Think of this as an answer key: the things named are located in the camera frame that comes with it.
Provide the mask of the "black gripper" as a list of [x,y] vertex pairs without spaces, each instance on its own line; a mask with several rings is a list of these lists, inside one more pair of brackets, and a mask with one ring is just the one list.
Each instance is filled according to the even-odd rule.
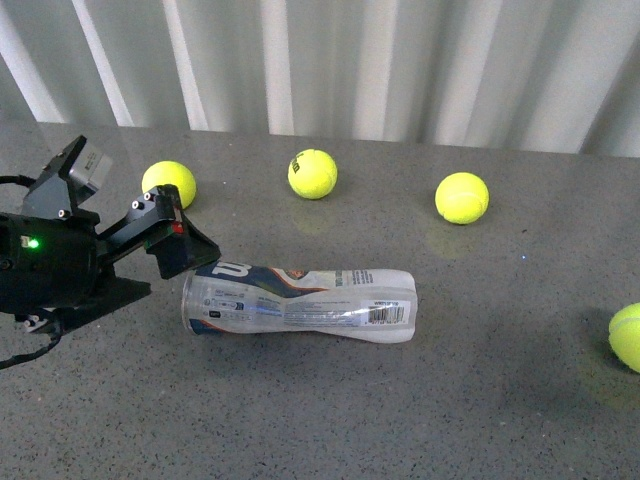
[[151,188],[100,233],[59,174],[3,176],[29,189],[20,214],[1,214],[1,311],[28,333],[70,333],[151,293],[149,283],[115,277],[112,265],[142,247],[171,279],[217,261],[218,245],[187,218],[178,188]]

